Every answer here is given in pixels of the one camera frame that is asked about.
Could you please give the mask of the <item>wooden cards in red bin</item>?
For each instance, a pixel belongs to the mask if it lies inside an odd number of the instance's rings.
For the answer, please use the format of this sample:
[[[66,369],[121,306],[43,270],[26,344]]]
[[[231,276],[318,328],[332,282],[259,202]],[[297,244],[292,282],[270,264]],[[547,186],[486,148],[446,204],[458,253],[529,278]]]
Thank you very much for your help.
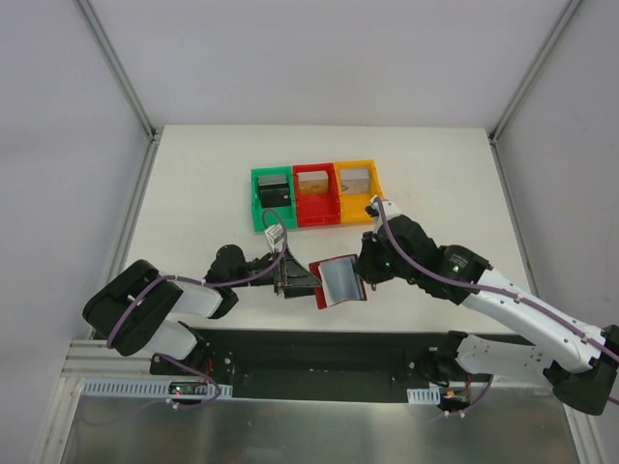
[[[300,195],[324,194],[329,190],[326,171],[303,171],[296,174]]]

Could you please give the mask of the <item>red plastic bin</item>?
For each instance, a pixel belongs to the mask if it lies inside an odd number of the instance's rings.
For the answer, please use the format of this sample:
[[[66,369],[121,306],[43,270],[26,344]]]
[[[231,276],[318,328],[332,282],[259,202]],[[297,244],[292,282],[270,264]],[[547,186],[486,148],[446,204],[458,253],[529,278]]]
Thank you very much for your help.
[[[324,194],[300,195],[296,174],[303,171],[326,171],[329,175],[328,192]],[[339,188],[335,168],[331,162],[294,165],[293,182],[299,227],[322,227],[340,223]]]

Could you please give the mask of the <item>aluminium frame rail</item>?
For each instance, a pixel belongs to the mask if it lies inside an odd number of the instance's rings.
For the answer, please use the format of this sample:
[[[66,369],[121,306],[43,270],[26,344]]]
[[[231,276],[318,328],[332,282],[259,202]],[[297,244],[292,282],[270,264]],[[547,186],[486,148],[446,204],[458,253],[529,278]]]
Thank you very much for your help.
[[[65,376],[208,375],[218,383],[255,370],[378,372],[445,383],[467,375],[547,378],[607,374],[618,366],[618,337],[611,328],[589,337],[562,335],[556,345],[516,335],[448,333],[315,333],[206,331],[179,338],[108,346],[72,343]]]

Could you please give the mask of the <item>black cards in green bin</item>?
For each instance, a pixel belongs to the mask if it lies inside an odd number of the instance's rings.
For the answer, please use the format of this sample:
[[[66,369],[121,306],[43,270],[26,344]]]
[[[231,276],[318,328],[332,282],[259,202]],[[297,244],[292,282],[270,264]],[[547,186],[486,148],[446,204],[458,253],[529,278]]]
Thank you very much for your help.
[[[258,177],[257,194],[263,208],[289,207],[291,205],[290,186],[285,175]]]

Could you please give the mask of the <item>cards in yellow bin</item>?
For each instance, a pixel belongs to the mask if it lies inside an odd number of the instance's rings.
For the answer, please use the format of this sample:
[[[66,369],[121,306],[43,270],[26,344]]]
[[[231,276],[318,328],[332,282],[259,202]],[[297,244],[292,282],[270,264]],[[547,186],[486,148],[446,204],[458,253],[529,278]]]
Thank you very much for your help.
[[[343,194],[358,195],[370,191],[370,175],[366,167],[341,169],[339,179]]]

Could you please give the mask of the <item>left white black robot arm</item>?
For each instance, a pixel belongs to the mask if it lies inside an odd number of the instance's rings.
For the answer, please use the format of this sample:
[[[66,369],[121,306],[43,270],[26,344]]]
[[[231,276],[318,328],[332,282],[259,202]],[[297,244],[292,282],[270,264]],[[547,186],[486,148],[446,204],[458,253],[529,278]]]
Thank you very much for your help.
[[[226,245],[201,280],[163,275],[137,260],[86,303],[82,317],[121,356],[144,350],[193,376],[211,371],[212,355],[207,342],[173,315],[219,320],[239,302],[237,287],[271,286],[291,299],[311,296],[320,285],[289,250],[248,261],[239,246]]]

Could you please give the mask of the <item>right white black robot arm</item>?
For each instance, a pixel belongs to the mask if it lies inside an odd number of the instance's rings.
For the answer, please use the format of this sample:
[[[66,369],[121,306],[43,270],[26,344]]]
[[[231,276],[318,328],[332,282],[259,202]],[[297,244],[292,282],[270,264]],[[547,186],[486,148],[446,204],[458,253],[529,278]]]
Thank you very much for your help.
[[[431,297],[461,305],[525,339],[513,344],[450,332],[432,356],[441,381],[465,374],[527,379],[565,405],[599,416],[612,402],[618,374],[618,328],[570,316],[502,275],[464,246],[439,246],[391,201],[373,196],[366,207],[373,228],[362,237],[355,265],[370,286],[399,278]]]

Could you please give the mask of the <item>red leather card holder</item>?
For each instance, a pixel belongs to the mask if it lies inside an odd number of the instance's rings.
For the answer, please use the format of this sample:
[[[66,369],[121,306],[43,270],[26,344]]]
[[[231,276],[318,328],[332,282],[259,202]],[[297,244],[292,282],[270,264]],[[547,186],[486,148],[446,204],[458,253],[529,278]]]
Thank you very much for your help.
[[[365,284],[355,271],[357,261],[357,254],[347,254],[309,264],[309,271],[320,280],[320,286],[314,289],[319,310],[368,300]]]

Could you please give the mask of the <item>yellow plastic bin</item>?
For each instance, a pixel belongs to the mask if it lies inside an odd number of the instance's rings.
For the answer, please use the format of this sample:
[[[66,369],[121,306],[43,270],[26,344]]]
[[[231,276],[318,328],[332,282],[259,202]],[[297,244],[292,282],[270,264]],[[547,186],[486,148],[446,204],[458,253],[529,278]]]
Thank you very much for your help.
[[[334,163],[339,188],[340,222],[344,225],[370,223],[366,206],[374,196],[383,196],[372,159]]]

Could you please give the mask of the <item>green plastic bin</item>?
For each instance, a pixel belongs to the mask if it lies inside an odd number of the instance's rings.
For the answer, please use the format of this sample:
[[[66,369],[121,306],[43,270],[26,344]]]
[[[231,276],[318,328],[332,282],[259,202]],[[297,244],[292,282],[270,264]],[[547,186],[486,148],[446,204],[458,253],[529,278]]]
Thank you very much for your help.
[[[287,229],[298,227],[296,194],[291,166],[254,168],[251,170],[251,215],[253,229],[263,232],[263,212],[274,209]]]

